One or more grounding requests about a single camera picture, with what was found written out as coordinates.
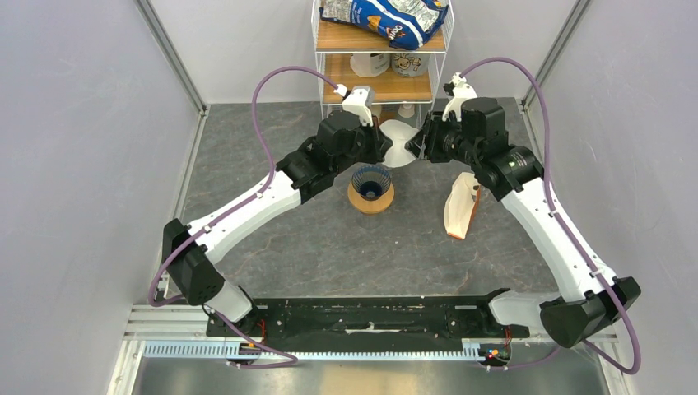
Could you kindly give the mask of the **white paper coffee filter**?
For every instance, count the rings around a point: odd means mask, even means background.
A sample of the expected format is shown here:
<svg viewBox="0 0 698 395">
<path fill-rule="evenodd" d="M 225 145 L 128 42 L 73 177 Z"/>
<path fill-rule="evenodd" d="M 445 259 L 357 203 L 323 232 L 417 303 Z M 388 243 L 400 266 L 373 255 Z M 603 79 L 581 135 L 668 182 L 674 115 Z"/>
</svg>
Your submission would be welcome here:
<svg viewBox="0 0 698 395">
<path fill-rule="evenodd" d="M 380 124 L 383 135 L 392 142 L 384 155 L 383 165 L 394 169 L 410 165 L 418 156 L 407 149 L 407 144 L 418 134 L 419 130 L 396 119 L 389 119 Z"/>
</svg>

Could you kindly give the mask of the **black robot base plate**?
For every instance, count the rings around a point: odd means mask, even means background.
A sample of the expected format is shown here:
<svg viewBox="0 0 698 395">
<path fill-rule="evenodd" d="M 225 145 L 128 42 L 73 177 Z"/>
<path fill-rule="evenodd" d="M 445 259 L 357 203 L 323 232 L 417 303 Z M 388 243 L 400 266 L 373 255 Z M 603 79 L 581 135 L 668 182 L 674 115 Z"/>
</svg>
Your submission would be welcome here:
<svg viewBox="0 0 698 395">
<path fill-rule="evenodd" d="M 465 338 L 527 338 L 525 326 L 496 322 L 497 295 L 257 298 L 237 327 L 292 352 L 458 351 Z"/>
</svg>

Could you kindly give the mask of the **round wooden dripper stand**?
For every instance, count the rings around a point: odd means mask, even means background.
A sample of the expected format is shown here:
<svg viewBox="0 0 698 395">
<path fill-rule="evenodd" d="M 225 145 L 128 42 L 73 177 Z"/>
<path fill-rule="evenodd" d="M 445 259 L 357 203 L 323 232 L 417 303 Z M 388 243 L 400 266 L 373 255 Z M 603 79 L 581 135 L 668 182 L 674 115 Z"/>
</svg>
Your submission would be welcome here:
<svg viewBox="0 0 698 395">
<path fill-rule="evenodd" d="M 392 205 L 395 199 L 395 187 L 391 185 L 388 192 L 377 200 L 366 201 L 361 198 L 359 194 L 354 191 L 351 184 L 349 184 L 347 186 L 347 196 L 350 204 L 360 213 L 376 215 L 386 211 Z"/>
</svg>

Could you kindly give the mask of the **white wire wooden shelf rack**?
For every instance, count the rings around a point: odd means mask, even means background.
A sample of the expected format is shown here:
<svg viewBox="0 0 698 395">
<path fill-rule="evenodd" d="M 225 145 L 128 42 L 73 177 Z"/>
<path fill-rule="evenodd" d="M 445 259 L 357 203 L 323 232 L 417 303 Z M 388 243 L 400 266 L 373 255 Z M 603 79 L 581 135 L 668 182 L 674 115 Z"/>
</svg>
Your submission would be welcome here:
<svg viewBox="0 0 698 395">
<path fill-rule="evenodd" d="M 405 147 L 433 109 L 454 28 L 449 1 L 315 1 L 315 64 L 348 89 L 368 86 L 375 126 L 393 148 L 389 168 L 418 158 Z"/>
</svg>

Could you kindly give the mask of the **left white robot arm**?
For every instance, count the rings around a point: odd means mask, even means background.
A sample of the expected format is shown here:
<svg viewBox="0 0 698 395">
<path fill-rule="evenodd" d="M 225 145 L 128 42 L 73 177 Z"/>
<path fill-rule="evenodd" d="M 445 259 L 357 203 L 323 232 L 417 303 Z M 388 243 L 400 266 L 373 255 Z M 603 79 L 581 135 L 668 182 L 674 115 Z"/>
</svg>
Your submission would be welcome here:
<svg viewBox="0 0 698 395">
<path fill-rule="evenodd" d="M 258 314 L 251 298 L 228 282 L 216 264 L 259 227 L 333 186 L 335 178 L 355 163 L 383 162 L 392 145 L 379 127 L 336 110 L 258 185 L 187 225 L 179 219 L 167 223 L 163 247 L 169 255 L 162 266 L 181 299 L 222 312 L 227 326 L 239 336 L 253 333 Z"/>
</svg>

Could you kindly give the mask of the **blue ribbed coffee dripper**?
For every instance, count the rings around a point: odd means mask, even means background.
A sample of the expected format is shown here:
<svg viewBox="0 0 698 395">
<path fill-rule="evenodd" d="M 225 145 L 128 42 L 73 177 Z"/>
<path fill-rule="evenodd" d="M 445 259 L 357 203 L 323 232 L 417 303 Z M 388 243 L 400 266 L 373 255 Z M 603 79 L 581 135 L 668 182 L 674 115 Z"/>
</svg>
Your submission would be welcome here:
<svg viewBox="0 0 698 395">
<path fill-rule="evenodd" d="M 374 201 L 384 196 L 392 179 L 389 171 L 378 165 L 365 165 L 356 170 L 351 177 L 351 186 L 361 198 Z"/>
</svg>

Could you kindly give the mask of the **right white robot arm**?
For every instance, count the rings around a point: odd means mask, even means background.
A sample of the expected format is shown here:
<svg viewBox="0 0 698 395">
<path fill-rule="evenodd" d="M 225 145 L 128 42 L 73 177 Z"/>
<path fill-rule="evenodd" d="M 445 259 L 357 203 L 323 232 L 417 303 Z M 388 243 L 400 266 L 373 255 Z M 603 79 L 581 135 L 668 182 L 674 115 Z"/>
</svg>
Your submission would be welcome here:
<svg viewBox="0 0 698 395">
<path fill-rule="evenodd" d="M 505 111 L 493 98 L 462 103 L 460 116 L 435 111 L 405 145 L 422 160 L 468 165 L 481 188 L 503 204 L 525 229 L 549 267 L 559 294 L 519 297 L 511 292 L 491 300 L 475 314 L 477 330 L 497 336 L 508 324 L 540 326 L 564 348 L 571 348 L 617 322 L 641 288 L 632 276 L 618 277 L 566 218 L 554 193 L 547 193 L 544 169 L 533 152 L 509 142 Z"/>
</svg>

